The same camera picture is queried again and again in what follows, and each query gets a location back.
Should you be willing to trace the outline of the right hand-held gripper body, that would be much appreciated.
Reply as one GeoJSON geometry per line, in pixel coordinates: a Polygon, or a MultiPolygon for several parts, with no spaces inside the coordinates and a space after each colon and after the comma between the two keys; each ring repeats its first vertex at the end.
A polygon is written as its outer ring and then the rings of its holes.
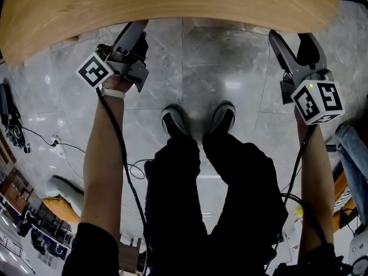
{"type": "Polygon", "coordinates": [[[285,76],[280,86],[282,102],[295,104],[306,125],[325,124],[345,112],[339,83],[328,69],[318,70],[299,83],[285,76]]]}

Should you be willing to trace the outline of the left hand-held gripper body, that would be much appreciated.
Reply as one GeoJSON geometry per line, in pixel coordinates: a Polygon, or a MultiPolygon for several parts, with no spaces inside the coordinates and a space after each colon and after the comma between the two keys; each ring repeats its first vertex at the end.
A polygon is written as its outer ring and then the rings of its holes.
{"type": "Polygon", "coordinates": [[[120,47],[114,50],[112,46],[100,44],[75,73],[92,88],[101,85],[110,76],[119,76],[141,91],[149,71],[144,60],[133,52],[120,47]]]}

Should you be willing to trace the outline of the person's left forearm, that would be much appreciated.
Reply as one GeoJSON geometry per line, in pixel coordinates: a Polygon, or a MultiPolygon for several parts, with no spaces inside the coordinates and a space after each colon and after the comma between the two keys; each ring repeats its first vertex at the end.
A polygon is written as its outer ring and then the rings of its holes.
{"type": "Polygon", "coordinates": [[[115,130],[103,104],[97,105],[83,165],[82,223],[94,224],[120,238],[123,186],[122,136],[124,100],[104,97],[118,124],[115,130]]]}

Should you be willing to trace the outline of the person's right forearm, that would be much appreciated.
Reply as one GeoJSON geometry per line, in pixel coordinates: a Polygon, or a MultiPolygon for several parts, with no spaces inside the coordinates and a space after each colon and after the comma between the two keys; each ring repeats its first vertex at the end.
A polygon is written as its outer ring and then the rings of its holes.
{"type": "MultiPolygon", "coordinates": [[[[308,127],[296,107],[294,108],[294,115],[297,121],[298,138],[302,143],[308,127]]],[[[314,129],[302,155],[301,199],[310,207],[311,212],[318,220],[327,243],[333,244],[334,179],[323,134],[319,126],[314,129]]],[[[322,241],[311,220],[304,215],[298,262],[301,262],[309,252],[321,246],[321,244],[322,241]]]]}

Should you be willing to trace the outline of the oval wooden table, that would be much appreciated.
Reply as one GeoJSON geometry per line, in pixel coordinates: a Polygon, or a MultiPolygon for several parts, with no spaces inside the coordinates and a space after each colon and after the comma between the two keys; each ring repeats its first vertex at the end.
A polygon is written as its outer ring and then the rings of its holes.
{"type": "Polygon", "coordinates": [[[339,5],[340,0],[4,0],[0,52],[13,67],[81,33],[159,18],[211,18],[309,33],[325,28],[339,5]]]}

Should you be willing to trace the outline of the person's left hand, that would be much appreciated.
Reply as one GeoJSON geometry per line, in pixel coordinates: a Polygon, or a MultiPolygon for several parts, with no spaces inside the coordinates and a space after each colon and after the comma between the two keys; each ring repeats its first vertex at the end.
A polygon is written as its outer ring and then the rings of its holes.
{"type": "Polygon", "coordinates": [[[112,75],[106,81],[104,81],[102,86],[106,89],[126,93],[133,86],[133,83],[127,81],[124,77],[121,77],[119,75],[112,75]]]}

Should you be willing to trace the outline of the white wristband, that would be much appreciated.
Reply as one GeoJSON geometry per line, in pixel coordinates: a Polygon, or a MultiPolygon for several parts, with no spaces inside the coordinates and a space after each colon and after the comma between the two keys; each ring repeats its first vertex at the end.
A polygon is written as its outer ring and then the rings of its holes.
{"type": "Polygon", "coordinates": [[[119,90],[107,89],[105,87],[101,88],[101,95],[106,97],[114,97],[119,99],[125,98],[125,93],[119,90]]]}

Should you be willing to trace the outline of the blue denim garment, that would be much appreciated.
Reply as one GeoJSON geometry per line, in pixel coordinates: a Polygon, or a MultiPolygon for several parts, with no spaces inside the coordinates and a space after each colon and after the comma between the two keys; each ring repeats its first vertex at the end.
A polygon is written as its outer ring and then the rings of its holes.
{"type": "Polygon", "coordinates": [[[336,133],[339,156],[355,206],[364,226],[368,225],[368,147],[351,125],[336,133]]]}

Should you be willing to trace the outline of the person's left shoe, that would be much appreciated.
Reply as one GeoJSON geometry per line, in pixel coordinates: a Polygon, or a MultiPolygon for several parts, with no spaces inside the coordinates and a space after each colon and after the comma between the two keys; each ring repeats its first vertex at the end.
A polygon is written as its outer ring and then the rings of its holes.
{"type": "Polygon", "coordinates": [[[189,135],[181,107],[178,105],[172,104],[164,108],[161,112],[161,122],[163,130],[171,138],[189,135]]]}

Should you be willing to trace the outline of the person's shoe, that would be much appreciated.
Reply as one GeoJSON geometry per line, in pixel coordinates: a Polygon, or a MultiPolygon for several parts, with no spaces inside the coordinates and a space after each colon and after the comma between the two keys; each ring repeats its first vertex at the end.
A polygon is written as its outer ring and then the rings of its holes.
{"type": "Polygon", "coordinates": [[[216,109],[209,133],[229,133],[234,125],[236,109],[231,102],[223,102],[216,109]]]}
{"type": "Polygon", "coordinates": [[[189,135],[181,107],[178,105],[172,104],[164,108],[161,112],[161,122],[163,130],[171,138],[189,135]]]}

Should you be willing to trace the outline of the white power strip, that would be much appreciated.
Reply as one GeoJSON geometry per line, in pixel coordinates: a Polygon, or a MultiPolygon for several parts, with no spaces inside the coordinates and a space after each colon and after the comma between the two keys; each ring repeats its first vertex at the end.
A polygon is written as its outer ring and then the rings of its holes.
{"type": "Polygon", "coordinates": [[[62,145],[60,144],[61,143],[60,137],[58,135],[52,135],[51,141],[54,144],[53,152],[55,152],[59,156],[63,157],[64,156],[64,150],[63,150],[62,145]]]}

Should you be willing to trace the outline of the person's right shoe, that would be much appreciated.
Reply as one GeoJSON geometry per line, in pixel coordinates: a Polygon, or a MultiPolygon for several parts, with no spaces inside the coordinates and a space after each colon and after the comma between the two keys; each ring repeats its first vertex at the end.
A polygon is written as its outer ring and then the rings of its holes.
{"type": "Polygon", "coordinates": [[[209,133],[229,133],[234,125],[236,109],[231,102],[223,102],[216,109],[209,133]]]}

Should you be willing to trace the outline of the black round device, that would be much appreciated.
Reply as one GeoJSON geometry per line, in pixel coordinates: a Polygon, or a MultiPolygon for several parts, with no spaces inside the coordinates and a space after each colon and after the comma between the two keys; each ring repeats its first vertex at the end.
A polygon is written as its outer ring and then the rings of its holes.
{"type": "Polygon", "coordinates": [[[13,102],[10,86],[7,82],[0,83],[0,119],[5,127],[6,137],[15,145],[21,146],[21,130],[19,112],[13,102]]]}

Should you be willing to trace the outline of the black white striped cushion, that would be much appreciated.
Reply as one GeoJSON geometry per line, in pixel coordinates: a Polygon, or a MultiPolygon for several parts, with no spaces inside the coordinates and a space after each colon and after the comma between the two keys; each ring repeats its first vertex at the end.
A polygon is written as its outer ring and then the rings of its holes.
{"type": "Polygon", "coordinates": [[[352,199],[352,195],[349,187],[347,186],[339,195],[335,201],[333,213],[337,213],[352,199]]]}

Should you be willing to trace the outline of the white chair with orange cushion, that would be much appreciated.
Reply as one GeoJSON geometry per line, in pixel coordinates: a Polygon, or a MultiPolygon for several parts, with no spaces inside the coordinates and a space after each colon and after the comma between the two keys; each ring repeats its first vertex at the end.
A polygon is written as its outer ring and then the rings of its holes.
{"type": "Polygon", "coordinates": [[[59,219],[78,224],[83,210],[84,191],[73,181],[53,175],[47,180],[42,202],[59,219]]]}

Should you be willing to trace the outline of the person's black trousers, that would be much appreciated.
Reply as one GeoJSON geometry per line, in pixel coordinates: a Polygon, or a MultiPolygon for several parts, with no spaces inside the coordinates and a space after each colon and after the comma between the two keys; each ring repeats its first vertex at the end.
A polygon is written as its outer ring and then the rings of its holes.
{"type": "Polygon", "coordinates": [[[144,166],[149,276],[263,276],[288,216],[273,161],[229,133],[206,135],[202,148],[228,186],[212,232],[202,220],[200,149],[193,138],[170,138],[144,166]]]}

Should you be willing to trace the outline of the person's black top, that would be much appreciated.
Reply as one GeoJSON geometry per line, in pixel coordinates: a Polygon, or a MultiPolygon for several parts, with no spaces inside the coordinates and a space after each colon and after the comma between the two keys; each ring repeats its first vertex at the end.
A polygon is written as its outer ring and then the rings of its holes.
{"type": "MultiPolygon", "coordinates": [[[[158,266],[151,266],[149,276],[189,276],[190,272],[195,276],[217,276],[234,268],[235,261],[216,256],[214,248],[204,254],[190,248],[178,254],[171,251],[158,266]]],[[[273,276],[349,276],[352,267],[342,260],[335,255],[333,244],[324,244],[307,253],[297,265],[279,264],[273,276]]],[[[98,226],[81,223],[62,276],[118,276],[118,271],[118,244],[111,234],[98,226]]]]}

